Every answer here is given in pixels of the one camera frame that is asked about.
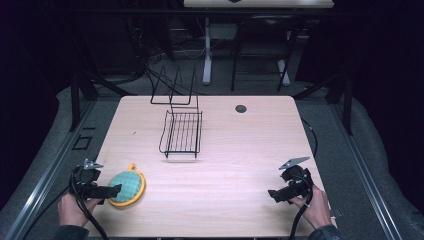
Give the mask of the white table with white legs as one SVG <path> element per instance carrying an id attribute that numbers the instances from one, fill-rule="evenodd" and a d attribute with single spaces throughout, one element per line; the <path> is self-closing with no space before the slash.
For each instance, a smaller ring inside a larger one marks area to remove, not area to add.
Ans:
<path id="1" fill-rule="evenodd" d="M 265 10 L 303 10 L 313 9 L 322 12 L 334 6 L 333 0 L 183 0 L 189 10 L 252 10 L 262 13 Z M 212 40 L 229 40 L 235 36 L 233 23 L 215 23 L 211 17 L 204 16 L 205 65 L 203 84 L 212 80 Z"/>

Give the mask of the metal floor rail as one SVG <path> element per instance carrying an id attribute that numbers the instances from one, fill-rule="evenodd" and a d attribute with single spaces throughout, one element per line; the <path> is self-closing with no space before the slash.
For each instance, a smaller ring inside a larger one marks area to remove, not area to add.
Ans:
<path id="1" fill-rule="evenodd" d="M 349 146 L 350 152 L 353 155 L 353 162 L 359 179 L 364 187 L 367 197 L 372 205 L 373 211 L 382 227 L 382 230 L 387 240 L 404 240 L 401 233 L 390 213 L 386 201 L 383 199 L 371 172 L 366 165 L 366 162 L 361 154 L 359 147 L 354 139 L 354 136 L 349 134 L 346 130 L 343 119 L 342 111 L 337 105 L 330 104 L 330 111 L 336 119 L 336 125 L 339 128 L 343 138 Z"/>
<path id="2" fill-rule="evenodd" d="M 22 240 L 30 224 L 36 218 L 46 196 L 61 171 L 71 144 L 78 138 L 81 124 L 90 116 L 96 102 L 83 104 L 80 121 L 73 131 L 71 106 L 61 102 L 42 147 L 22 181 L 0 211 L 0 240 Z"/>

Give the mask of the black chair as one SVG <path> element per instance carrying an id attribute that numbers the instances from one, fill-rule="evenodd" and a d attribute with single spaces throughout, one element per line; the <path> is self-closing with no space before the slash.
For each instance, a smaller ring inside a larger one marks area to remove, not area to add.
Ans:
<path id="1" fill-rule="evenodd" d="M 294 15 L 256 15 L 240 22 L 231 52 L 231 90 L 235 90 L 237 75 L 278 74 L 280 91 L 304 24 L 303 18 Z"/>

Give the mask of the person's right hand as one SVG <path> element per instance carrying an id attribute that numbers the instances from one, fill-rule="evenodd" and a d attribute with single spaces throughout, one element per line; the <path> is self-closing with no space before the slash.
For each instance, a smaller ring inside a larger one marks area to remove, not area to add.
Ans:
<path id="1" fill-rule="evenodd" d="M 309 203 L 299 197 L 292 198 L 291 202 L 298 208 L 306 208 L 303 217 L 314 229 L 332 224 L 327 195 L 318 187 L 312 188 L 312 200 Z"/>

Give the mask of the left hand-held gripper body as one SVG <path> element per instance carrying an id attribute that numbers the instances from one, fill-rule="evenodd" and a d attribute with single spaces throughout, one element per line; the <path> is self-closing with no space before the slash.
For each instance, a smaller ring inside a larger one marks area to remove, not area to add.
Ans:
<path id="1" fill-rule="evenodd" d="M 82 165 L 76 166 L 69 179 L 69 193 L 77 199 L 88 200 L 90 188 L 98 186 L 96 181 L 100 176 L 102 164 L 85 159 Z"/>

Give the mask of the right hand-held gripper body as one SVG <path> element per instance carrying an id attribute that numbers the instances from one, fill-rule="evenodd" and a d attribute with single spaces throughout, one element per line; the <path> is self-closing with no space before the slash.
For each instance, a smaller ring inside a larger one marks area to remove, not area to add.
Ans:
<path id="1" fill-rule="evenodd" d="M 292 158 L 279 167 L 283 171 L 281 178 L 287 183 L 286 187 L 291 190 L 289 197 L 305 198 L 309 194 L 313 185 L 311 174 L 307 168 L 300 166 L 300 163 L 309 159 L 309 156 Z"/>

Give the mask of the green potholder with yellow rim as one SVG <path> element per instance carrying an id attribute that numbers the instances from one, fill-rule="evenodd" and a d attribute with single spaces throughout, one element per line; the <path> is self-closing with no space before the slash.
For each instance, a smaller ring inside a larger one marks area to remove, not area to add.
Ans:
<path id="1" fill-rule="evenodd" d="M 109 199 L 109 203 L 115 207 L 125 207 L 135 203 L 142 196 L 146 180 L 144 175 L 135 169 L 135 164 L 131 163 L 125 171 L 109 181 L 110 187 L 115 185 L 120 185 L 121 190 L 116 197 Z"/>

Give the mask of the black metal frame stand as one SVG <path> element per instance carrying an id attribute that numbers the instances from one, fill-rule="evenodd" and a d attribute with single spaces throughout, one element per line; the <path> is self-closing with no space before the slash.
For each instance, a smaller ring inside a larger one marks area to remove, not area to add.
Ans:
<path id="1" fill-rule="evenodd" d="M 99 74 L 92 71 L 86 64 L 78 64 L 74 71 L 70 85 L 72 110 L 72 123 L 69 129 L 70 132 L 74 131 L 81 121 L 80 94 L 83 94 L 83 96 L 89 101 L 96 101 L 98 99 L 99 93 L 94 87 L 95 83 L 106 87 L 121 97 L 134 96 L 134 93 L 130 93 L 109 82 Z"/>
<path id="2" fill-rule="evenodd" d="M 295 100 L 306 98 L 324 87 L 329 87 L 327 95 L 325 96 L 325 100 L 328 104 L 336 104 L 340 101 L 340 99 L 343 99 L 342 125 L 346 132 L 351 135 L 351 110 L 353 102 L 353 79 L 351 72 L 343 71 L 341 73 L 334 74 L 333 76 L 294 95 L 293 98 Z"/>

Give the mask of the person's left hand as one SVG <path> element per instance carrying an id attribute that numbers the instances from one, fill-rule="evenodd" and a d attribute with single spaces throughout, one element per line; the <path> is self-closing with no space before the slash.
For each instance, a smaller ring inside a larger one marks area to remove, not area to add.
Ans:
<path id="1" fill-rule="evenodd" d="M 87 224 L 88 218 L 78 206 L 77 200 L 72 194 L 66 193 L 63 195 L 57 207 L 60 226 L 84 227 Z"/>

